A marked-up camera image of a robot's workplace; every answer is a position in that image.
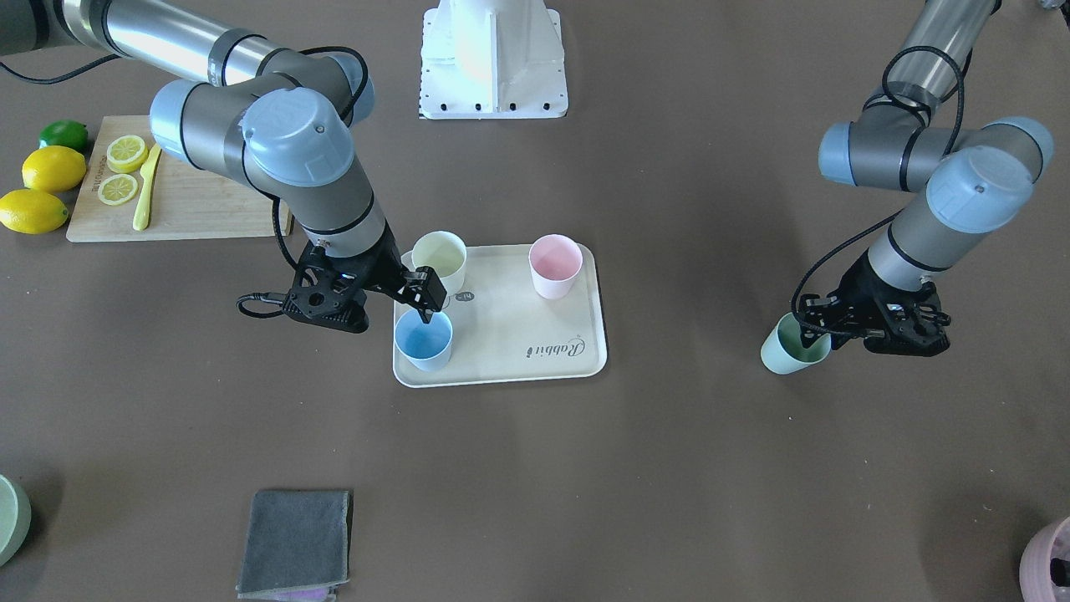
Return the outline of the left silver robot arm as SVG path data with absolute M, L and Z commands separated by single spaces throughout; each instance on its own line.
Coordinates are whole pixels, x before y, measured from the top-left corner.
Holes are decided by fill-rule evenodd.
M 931 123 L 948 99 L 966 103 L 975 42 L 998 7 L 924 3 L 860 115 L 825 133 L 823 176 L 914 198 L 874 226 L 878 237 L 831 293 L 792 296 L 800 346 L 829 352 L 861 339 L 878 354 L 933 357 L 948 350 L 950 317 L 934 278 L 1017 217 L 1055 150 L 1048 127 L 1031 118 L 1002 118 L 977 130 Z

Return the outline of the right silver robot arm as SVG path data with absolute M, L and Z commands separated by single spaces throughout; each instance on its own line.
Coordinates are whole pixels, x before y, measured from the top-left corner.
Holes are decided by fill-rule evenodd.
M 350 126 L 372 107 L 358 51 L 282 47 L 165 1 L 4 1 L 3 55 L 80 44 L 175 74 L 150 107 L 150 132 L 177 160 L 287 205 L 308 237 L 284 253 L 286 293 L 236 300 L 268 317 L 365 331 L 367 293 L 411 306 L 429 323 L 447 294 L 431 267 L 401 262 L 356 155 Z

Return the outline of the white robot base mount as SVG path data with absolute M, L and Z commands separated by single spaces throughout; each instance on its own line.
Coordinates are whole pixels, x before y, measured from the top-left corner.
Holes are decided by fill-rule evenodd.
M 421 24 L 421 118 L 567 114 L 561 15 L 542 1 L 441 1 Z

